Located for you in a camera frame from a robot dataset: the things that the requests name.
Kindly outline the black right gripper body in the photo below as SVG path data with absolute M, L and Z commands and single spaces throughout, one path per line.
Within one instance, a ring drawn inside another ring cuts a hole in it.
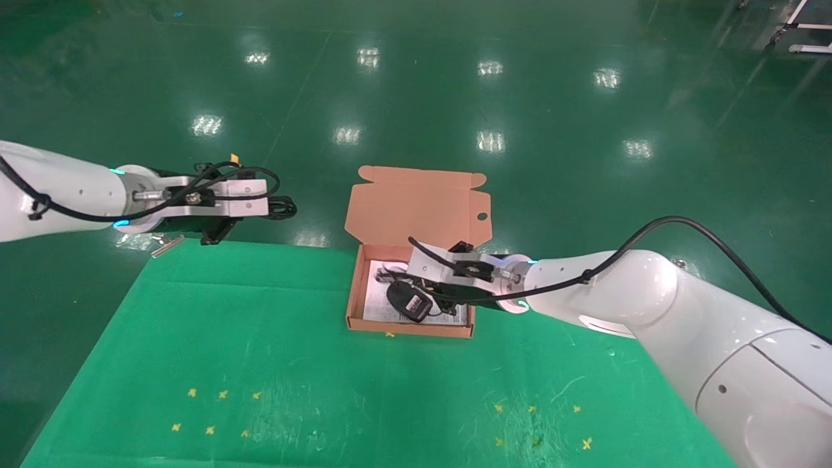
M 460 303 L 467 306 L 484 307 L 490 310 L 502 310 L 501 305 L 493 299 L 493 293 L 475 287 L 460 285 L 458 287 L 458 299 Z

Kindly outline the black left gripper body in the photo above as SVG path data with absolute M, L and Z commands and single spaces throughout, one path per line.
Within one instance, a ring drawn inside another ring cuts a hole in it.
M 219 222 L 218 172 L 197 172 L 195 175 L 161 173 L 157 186 L 169 207 L 155 213 L 155 233 L 210 231 Z

